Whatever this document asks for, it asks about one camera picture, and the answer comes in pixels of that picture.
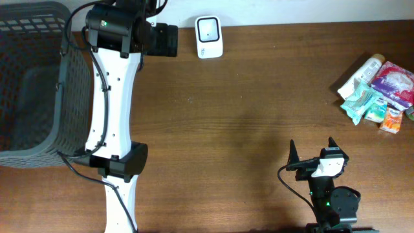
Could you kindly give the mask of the teal wet wipes pack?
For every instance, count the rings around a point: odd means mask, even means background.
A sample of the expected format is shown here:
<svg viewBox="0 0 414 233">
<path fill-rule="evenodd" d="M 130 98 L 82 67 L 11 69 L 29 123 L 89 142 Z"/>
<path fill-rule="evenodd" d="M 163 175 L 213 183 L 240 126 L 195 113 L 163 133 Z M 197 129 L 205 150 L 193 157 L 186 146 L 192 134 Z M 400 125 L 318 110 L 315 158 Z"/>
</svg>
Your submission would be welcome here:
<svg viewBox="0 0 414 233">
<path fill-rule="evenodd" d="M 382 93 L 361 82 L 340 107 L 345 110 L 353 124 L 358 125 L 364 113 L 382 97 Z"/>
</svg>

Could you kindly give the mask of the small orange packet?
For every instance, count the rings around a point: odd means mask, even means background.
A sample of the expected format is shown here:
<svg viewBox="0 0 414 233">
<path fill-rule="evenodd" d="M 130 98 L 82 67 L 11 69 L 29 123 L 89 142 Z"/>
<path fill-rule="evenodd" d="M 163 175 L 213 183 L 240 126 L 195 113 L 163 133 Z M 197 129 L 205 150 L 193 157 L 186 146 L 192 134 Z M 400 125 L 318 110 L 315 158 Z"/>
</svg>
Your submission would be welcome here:
<svg viewBox="0 0 414 233">
<path fill-rule="evenodd" d="M 403 112 L 388 107 L 386 109 L 384 120 L 380 124 L 380 129 L 393 134 L 398 133 L 402 123 L 402 116 Z"/>
</svg>

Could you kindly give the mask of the purple pink tissue pack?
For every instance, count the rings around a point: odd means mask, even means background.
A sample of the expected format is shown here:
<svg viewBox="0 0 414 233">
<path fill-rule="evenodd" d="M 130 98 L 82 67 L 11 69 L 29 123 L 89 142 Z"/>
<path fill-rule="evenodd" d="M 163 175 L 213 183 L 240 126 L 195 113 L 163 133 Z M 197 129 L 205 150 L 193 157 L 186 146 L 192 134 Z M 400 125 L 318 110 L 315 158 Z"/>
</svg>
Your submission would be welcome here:
<svg viewBox="0 0 414 233">
<path fill-rule="evenodd" d="M 390 61 L 381 66 L 371 87 L 382 93 L 386 101 L 399 111 L 413 105 L 413 73 Z"/>
</svg>

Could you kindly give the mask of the white cream tube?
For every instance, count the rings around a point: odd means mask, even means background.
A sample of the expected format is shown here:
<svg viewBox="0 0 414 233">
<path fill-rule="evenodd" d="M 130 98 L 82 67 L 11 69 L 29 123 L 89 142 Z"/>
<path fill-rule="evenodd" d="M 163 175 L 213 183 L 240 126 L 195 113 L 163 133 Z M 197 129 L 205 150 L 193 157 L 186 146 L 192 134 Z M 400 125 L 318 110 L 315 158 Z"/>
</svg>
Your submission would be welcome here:
<svg viewBox="0 0 414 233">
<path fill-rule="evenodd" d="M 346 100 L 361 82 L 369 84 L 386 58 L 382 54 L 372 55 L 340 88 L 337 93 Z"/>
</svg>

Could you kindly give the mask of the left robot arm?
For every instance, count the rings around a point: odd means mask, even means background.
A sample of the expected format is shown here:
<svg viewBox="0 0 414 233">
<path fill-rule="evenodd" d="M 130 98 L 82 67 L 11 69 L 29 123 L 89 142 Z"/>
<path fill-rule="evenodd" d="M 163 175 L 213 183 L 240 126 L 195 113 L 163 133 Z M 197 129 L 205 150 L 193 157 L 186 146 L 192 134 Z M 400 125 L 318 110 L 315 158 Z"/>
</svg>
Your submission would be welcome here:
<svg viewBox="0 0 414 233">
<path fill-rule="evenodd" d="M 104 185 L 106 232 L 138 232 L 135 197 L 148 146 L 133 142 L 133 83 L 145 56 L 176 57 L 178 28 L 157 23 L 158 1 L 95 1 L 82 38 L 93 61 L 94 93 L 89 136 L 75 163 L 96 168 Z"/>
</svg>

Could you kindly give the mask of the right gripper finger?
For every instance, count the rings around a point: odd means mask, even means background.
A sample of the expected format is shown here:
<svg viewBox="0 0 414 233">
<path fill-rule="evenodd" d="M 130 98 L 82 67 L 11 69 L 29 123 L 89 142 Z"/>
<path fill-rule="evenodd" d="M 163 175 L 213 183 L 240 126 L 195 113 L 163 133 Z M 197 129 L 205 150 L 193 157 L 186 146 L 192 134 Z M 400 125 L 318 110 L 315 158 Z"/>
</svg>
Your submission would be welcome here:
<svg viewBox="0 0 414 233">
<path fill-rule="evenodd" d="M 332 137 L 329 137 L 328 139 L 328 147 L 329 148 L 338 148 L 337 143 L 334 141 Z"/>
<path fill-rule="evenodd" d="M 293 165 L 293 164 L 297 164 L 299 162 L 300 162 L 300 159 L 298 157 L 298 152 L 297 152 L 294 140 L 291 139 L 290 144 L 289 144 L 289 157 L 288 157 L 287 164 L 288 165 Z"/>
</svg>

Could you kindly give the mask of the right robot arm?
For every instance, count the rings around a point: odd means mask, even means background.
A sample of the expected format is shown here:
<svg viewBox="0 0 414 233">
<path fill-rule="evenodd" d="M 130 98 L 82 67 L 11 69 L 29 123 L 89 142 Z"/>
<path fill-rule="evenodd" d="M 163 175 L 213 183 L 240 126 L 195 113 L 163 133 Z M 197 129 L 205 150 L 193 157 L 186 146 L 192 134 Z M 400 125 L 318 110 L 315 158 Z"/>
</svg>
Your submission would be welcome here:
<svg viewBox="0 0 414 233">
<path fill-rule="evenodd" d="M 287 164 L 280 170 L 295 171 L 295 180 L 307 181 L 310 200 L 297 193 L 288 184 L 288 190 L 304 200 L 311 208 L 315 223 L 308 223 L 305 232 L 375 232 L 372 228 L 353 228 L 357 222 L 361 194 L 347 186 L 335 186 L 334 179 L 341 176 L 347 166 L 349 156 L 329 138 L 326 148 L 320 155 L 301 161 L 293 140 L 290 141 Z"/>
</svg>

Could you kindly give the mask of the green lid glass jar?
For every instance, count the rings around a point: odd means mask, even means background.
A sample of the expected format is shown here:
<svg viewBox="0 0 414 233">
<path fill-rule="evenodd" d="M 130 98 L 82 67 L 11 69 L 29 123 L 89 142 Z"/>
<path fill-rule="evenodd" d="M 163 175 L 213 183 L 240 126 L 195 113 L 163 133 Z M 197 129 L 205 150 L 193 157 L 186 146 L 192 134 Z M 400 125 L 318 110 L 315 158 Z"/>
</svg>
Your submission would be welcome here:
<svg viewBox="0 0 414 233">
<path fill-rule="evenodd" d="M 414 107 L 413 106 L 407 108 L 405 110 L 405 114 L 410 120 L 414 121 Z"/>
</svg>

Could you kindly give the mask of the small white green packet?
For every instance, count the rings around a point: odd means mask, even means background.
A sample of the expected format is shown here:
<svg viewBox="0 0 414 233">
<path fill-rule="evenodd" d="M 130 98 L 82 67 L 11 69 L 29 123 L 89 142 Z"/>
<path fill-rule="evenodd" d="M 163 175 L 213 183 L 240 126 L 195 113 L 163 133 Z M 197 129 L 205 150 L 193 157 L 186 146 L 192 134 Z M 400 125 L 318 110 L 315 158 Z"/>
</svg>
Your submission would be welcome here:
<svg viewBox="0 0 414 233">
<path fill-rule="evenodd" d="M 372 122 L 381 123 L 385 119 L 387 109 L 387 102 L 383 99 L 378 99 L 366 111 L 364 118 Z"/>
</svg>

